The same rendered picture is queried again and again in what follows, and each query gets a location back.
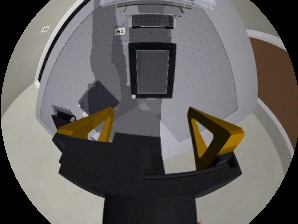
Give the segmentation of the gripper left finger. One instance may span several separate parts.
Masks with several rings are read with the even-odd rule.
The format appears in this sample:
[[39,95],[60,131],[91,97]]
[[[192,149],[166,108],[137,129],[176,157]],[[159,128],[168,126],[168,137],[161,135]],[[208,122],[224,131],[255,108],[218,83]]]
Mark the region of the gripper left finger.
[[113,109],[112,107],[108,107],[97,113],[63,125],[59,127],[56,133],[88,140],[88,133],[105,120],[103,129],[97,141],[109,142],[113,118]]

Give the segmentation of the dark grey shelf rack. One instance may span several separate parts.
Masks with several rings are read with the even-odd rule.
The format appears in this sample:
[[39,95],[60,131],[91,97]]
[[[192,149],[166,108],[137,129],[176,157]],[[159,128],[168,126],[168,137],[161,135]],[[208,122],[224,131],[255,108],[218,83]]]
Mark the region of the dark grey shelf rack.
[[[125,6],[125,7],[124,7]],[[132,15],[158,14],[174,16],[174,28],[176,28],[177,16],[181,17],[183,8],[192,9],[191,5],[157,0],[131,1],[118,3],[118,7],[124,7],[123,12],[128,16],[128,27],[132,28]]]

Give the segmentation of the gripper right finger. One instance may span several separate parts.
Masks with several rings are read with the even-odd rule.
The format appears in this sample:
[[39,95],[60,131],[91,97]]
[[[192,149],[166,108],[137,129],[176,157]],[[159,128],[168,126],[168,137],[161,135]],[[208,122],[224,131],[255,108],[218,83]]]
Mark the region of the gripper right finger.
[[[189,107],[187,118],[196,170],[207,168],[218,155],[234,151],[245,136],[241,127],[208,115],[193,107]],[[213,134],[213,140],[208,148],[199,132],[196,121]]]

